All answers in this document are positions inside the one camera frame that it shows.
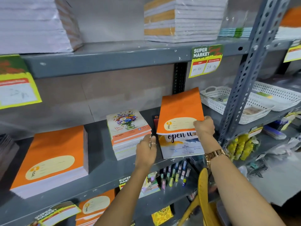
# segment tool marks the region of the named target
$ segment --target stack of notebooks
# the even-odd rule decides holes
[[[98,218],[115,198],[115,190],[109,190],[101,195],[81,202],[81,212],[76,215],[76,226],[93,226]]]
[[[88,175],[84,126],[36,134],[11,186],[28,198]]]
[[[219,37],[245,37],[249,38],[252,27],[247,28],[224,28],[219,32]]]
[[[0,135],[0,180],[15,157],[19,146],[7,135]]]
[[[154,0],[144,5],[144,38],[158,42],[215,40],[228,0]]]
[[[150,126],[135,110],[107,115],[107,125],[117,160],[135,155],[140,140],[151,134]]]
[[[72,52],[82,45],[66,0],[1,0],[0,54]]]
[[[157,176],[157,172],[152,172],[152,173],[148,174],[148,176],[146,177],[146,179],[143,182],[139,198],[142,198],[142,197],[145,197],[145,196],[148,196],[150,194],[160,191],[160,187],[156,180],[156,176]],[[126,182],[119,185],[120,190],[122,189],[122,187],[125,184],[126,184]]]
[[[204,120],[198,87],[162,97],[160,115],[153,119],[164,159],[204,154],[193,125]]]
[[[289,9],[284,15],[275,39],[301,38],[301,6]]]

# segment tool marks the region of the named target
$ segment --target woman's right hand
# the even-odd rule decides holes
[[[214,124],[210,116],[205,116],[204,121],[194,121],[194,128],[197,131],[198,137],[201,137],[204,133],[213,136],[214,134]]]

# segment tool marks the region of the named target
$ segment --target basket handle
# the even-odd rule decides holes
[[[210,88],[214,88],[214,90],[210,90],[208,92],[211,92],[211,91],[215,91],[216,90],[216,86],[210,86],[210,87],[207,87],[204,91],[205,93],[208,93],[207,90],[210,89]]]

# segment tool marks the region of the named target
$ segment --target forearm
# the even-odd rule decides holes
[[[129,226],[147,174],[147,169],[135,168],[129,181],[98,219],[95,226]]]
[[[199,138],[205,152],[221,149],[213,136]],[[211,171],[229,218],[235,226],[285,225],[271,205],[235,167],[227,156],[211,160]]]

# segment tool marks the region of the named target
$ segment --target yellow packaged item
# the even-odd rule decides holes
[[[167,206],[158,212],[155,212],[151,215],[153,223],[155,226],[159,226],[173,217],[170,206]]]

